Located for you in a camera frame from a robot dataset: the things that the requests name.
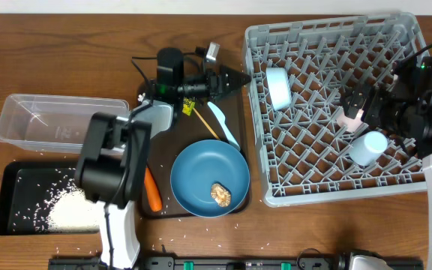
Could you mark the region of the pink cup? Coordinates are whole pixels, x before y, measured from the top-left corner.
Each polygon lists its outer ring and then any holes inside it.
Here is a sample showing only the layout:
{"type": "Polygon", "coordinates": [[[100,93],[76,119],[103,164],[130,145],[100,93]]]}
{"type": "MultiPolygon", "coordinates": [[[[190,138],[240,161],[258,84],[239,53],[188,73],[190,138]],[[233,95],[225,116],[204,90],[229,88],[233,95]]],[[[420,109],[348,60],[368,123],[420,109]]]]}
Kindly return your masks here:
{"type": "Polygon", "coordinates": [[[360,109],[355,118],[350,118],[345,116],[345,114],[342,112],[337,118],[337,124],[342,128],[346,127],[346,131],[350,133],[354,133],[362,124],[362,115],[364,111],[360,109]]]}

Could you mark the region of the light blue cup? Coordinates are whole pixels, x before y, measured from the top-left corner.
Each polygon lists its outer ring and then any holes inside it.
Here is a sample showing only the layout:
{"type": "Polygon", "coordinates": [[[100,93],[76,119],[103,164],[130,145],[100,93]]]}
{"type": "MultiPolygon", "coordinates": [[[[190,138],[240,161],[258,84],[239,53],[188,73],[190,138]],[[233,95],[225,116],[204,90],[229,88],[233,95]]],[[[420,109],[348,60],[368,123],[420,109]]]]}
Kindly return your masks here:
{"type": "Polygon", "coordinates": [[[388,144],[384,134],[370,131],[352,142],[349,157],[360,166],[368,166],[380,157],[388,144]]]}

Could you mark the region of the light blue bowl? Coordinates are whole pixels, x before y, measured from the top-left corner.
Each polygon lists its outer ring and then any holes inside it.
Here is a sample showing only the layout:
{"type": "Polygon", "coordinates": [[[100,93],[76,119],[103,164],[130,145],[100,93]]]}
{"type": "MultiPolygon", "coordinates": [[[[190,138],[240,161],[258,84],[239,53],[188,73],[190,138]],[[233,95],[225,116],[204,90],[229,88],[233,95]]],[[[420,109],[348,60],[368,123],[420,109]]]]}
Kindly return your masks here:
{"type": "Polygon", "coordinates": [[[283,67],[267,67],[265,74],[273,109],[287,108],[292,98],[286,70],[283,67]]]}

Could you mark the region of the dark blue plate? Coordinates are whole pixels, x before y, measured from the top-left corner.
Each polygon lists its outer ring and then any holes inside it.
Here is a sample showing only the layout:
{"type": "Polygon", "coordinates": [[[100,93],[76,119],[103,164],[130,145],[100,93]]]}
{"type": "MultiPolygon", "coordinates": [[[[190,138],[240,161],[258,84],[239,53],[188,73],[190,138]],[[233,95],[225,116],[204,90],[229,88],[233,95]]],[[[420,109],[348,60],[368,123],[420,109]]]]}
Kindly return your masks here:
{"type": "Polygon", "coordinates": [[[186,147],[175,159],[170,173],[170,186],[178,204],[192,215],[204,218],[235,211],[245,201],[250,183],[250,170],[242,153],[215,139],[186,147]],[[215,184],[229,192],[228,206],[220,206],[212,198],[215,184]]]}

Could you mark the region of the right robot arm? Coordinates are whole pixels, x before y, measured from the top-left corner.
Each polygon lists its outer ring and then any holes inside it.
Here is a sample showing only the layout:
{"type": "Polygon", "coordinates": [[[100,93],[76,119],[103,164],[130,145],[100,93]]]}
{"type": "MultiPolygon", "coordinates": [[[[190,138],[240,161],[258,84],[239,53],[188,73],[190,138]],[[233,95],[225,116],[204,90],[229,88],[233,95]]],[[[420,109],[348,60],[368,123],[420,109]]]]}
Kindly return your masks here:
{"type": "Polygon", "coordinates": [[[415,140],[427,185],[429,245],[427,268],[432,269],[432,57],[412,56],[392,69],[391,89],[361,82],[346,91],[341,104],[345,116],[390,134],[415,140]]]}

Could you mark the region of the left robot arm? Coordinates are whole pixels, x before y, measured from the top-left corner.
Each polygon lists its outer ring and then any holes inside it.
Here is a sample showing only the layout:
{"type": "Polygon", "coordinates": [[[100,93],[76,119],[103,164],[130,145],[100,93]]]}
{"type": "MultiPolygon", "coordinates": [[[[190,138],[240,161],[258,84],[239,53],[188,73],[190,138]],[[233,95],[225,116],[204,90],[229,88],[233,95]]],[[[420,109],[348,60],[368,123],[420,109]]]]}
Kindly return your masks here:
{"type": "Polygon", "coordinates": [[[96,112],[90,119],[74,176],[85,198],[102,211],[99,224],[103,251],[100,264],[107,269],[132,269],[140,252],[134,204],[146,174],[152,138],[169,130],[185,99],[219,101],[251,82],[251,75],[224,64],[218,71],[218,46],[198,47],[202,59],[195,75],[185,75],[186,52],[160,49],[155,79],[143,79],[144,96],[126,116],[96,112]]]}

